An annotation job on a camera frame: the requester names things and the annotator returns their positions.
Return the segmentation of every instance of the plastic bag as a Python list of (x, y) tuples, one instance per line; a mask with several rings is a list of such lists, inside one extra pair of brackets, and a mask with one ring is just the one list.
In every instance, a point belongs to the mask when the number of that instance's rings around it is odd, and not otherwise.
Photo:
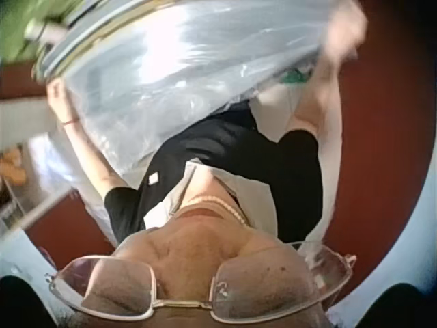
[(169, 137), (314, 54), (334, 1), (185, 0), (121, 29), (64, 78), (119, 173)]

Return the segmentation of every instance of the skin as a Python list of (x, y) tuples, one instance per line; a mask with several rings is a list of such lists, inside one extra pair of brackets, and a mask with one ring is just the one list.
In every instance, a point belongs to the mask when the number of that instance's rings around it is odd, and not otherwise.
[[(290, 119), (288, 131), (304, 129), (317, 136), (323, 130), (329, 105), (333, 99), (338, 98), (338, 72), (341, 63), (351, 49), (364, 40), (366, 24), (364, 14), (355, 2), (342, 2), (333, 15), (320, 60), (296, 112)], [(65, 123), (76, 117), (61, 80), (54, 80), (48, 86), (48, 102), (61, 122)], [(80, 122), (65, 126), (65, 130), (85, 173), (102, 197), (112, 188), (126, 185), (89, 141)], [(215, 194), (221, 198), (227, 197), (229, 203), (236, 206), (231, 197), (224, 194), (226, 190), (208, 174), (208, 171), (203, 172), (194, 179), (193, 184), (188, 186), (182, 204), (199, 195)], [(202, 204), (182, 215), (176, 213), (160, 229), (133, 234), (117, 248), (113, 256), (149, 264), (156, 274), (159, 299), (206, 301), (211, 280), (219, 268), (241, 261), (241, 265), (236, 267), (244, 271), (254, 263), (247, 260), (248, 256), (256, 257), (256, 265), (252, 270), (247, 269), (244, 272), (246, 278), (244, 283), (240, 282), (239, 287), (248, 298), (260, 299), (261, 305), (263, 297), (269, 291), (275, 294), (291, 287), (293, 295), (304, 299), (313, 283), (304, 262), (293, 249), (286, 251), (277, 238), (243, 226), (229, 213), (218, 209), (211, 210)], [(91, 288), (98, 288), (102, 277), (96, 275), (94, 278), (95, 285)], [(212, 320), (208, 311), (160, 308), (153, 317), (136, 323), (111, 323), (77, 314), (67, 327), (233, 326)], [(243, 327), (330, 326), (321, 305), (315, 305), (279, 320)]]

